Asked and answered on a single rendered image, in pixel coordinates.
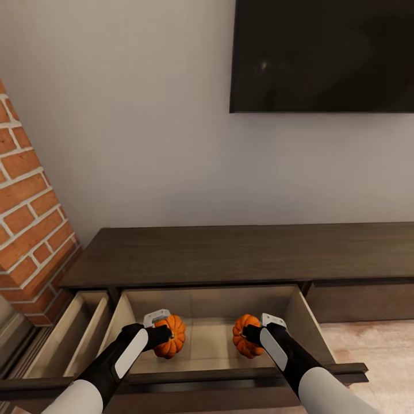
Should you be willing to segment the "pumpkin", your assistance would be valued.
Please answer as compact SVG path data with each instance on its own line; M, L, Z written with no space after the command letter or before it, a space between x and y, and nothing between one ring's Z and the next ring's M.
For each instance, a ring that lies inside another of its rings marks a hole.
M157 357L171 359L183 348L186 339L185 325L177 315L170 315L167 319L154 323L155 328L161 325L167 325L172 335L169 336L168 342L156 346L153 351Z
M261 355L264 348L261 348L258 344L247 341L246 336L243 335L243 327L249 324L260 327L260 322L257 317L251 316L246 313L238 318L235 326L233 327L233 343L237 346L237 350L240 354L248 359L254 359L257 355Z

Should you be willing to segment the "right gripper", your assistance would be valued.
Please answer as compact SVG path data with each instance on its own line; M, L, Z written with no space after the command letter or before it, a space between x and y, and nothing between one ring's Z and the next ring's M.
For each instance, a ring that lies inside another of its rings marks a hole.
M258 344L261 348L263 348L263 346L261 345L259 341L259 334L262 328L263 327L257 327L257 326L249 324L248 326L243 327L243 335L246 336L247 341Z

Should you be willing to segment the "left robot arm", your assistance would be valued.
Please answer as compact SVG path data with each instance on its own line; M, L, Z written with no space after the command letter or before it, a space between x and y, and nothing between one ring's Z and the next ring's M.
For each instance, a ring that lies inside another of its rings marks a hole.
M41 414L102 414L141 352L169 341L167 325L154 326L169 316L161 309L145 315L144 324L123 327L117 340Z

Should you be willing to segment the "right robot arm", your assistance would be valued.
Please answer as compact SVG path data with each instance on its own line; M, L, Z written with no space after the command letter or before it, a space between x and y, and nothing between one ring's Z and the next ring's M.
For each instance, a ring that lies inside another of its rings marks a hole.
M247 341L264 348L308 414L382 414L343 386L286 332L281 318L263 313L260 327L243 327Z

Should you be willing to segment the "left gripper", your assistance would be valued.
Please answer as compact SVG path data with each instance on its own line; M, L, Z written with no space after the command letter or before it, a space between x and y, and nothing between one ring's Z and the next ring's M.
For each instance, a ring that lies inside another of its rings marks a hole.
M156 346L169 341L169 336L172 335L172 331L167 328L167 325L161 325L154 329L148 328L153 335L152 344L148 350L155 348Z

